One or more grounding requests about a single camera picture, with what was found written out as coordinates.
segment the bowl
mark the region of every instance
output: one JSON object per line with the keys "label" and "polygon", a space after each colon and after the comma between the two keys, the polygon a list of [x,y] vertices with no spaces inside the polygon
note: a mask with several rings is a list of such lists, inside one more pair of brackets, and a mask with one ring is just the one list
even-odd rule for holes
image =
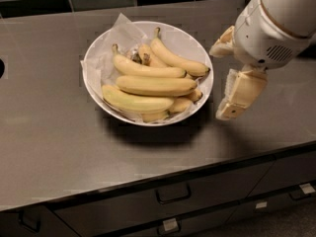
{"label": "bowl", "polygon": [[[93,89],[87,83],[87,73],[85,71],[85,67],[83,67],[83,80],[90,96],[109,115],[117,119],[120,119],[122,121],[132,123],[135,125],[162,126],[162,125],[168,125],[175,122],[179,122],[183,119],[190,117],[205,104],[213,87],[213,69],[212,69],[212,64],[211,64],[211,60],[208,53],[205,51],[205,49],[201,46],[201,44],[195,38],[193,38],[192,36],[190,36],[189,34],[187,34],[186,32],[182,31],[179,28],[176,28],[164,23],[151,22],[151,21],[138,21],[138,22],[132,22],[132,23],[135,24],[138,28],[140,28],[149,37],[152,37],[154,29],[156,27],[159,27],[161,29],[161,40],[168,48],[170,48],[173,52],[179,54],[180,56],[203,62],[205,65],[207,65],[210,68],[208,74],[204,76],[198,82],[198,87],[203,93],[202,98],[195,104],[194,108],[190,112],[188,112],[186,115],[179,116],[178,118],[177,116],[175,116],[173,118],[164,120],[164,122],[149,122],[149,123],[131,120],[130,118],[127,118],[123,116],[121,113],[114,110],[106,102],[100,101],[100,98],[96,96]],[[85,54],[84,60],[93,58],[96,55],[100,55],[102,52],[104,52],[103,40],[107,37],[109,32],[110,30],[104,32],[103,34],[101,34],[99,37],[97,37],[94,40],[94,42],[89,46]]]}

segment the robotic arm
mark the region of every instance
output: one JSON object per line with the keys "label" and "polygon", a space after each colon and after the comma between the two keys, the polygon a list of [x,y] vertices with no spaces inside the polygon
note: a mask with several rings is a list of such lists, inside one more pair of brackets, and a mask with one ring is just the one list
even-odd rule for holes
{"label": "robotic arm", "polygon": [[316,0],[249,2],[209,52],[214,57],[233,54],[244,64],[241,71],[229,71],[218,119],[244,113],[267,86],[267,71],[285,66],[309,46],[316,33],[315,8]]}

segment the black hole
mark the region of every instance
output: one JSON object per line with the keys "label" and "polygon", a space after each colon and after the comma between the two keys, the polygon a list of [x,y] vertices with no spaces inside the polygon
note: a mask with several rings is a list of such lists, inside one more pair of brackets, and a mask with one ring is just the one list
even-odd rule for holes
{"label": "black hole", "polygon": [[2,59],[0,59],[0,78],[3,76],[4,74],[4,62]]}

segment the speaker grille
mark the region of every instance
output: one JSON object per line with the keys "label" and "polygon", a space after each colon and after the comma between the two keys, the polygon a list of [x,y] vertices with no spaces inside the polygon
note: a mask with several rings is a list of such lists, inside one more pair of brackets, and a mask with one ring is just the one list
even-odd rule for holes
{"label": "speaker grille", "polygon": [[267,49],[267,57],[274,61],[285,61],[292,57],[292,50],[282,45],[271,46]]}

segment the bowl of bananas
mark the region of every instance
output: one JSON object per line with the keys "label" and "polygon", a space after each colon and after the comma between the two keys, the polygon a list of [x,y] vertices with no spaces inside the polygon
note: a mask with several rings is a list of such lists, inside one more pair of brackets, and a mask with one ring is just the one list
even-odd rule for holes
{"label": "bowl of bananas", "polygon": [[143,126],[168,125],[196,113],[213,85],[210,57],[200,43],[164,23],[120,26],[96,38],[81,61],[95,102],[111,116]]}

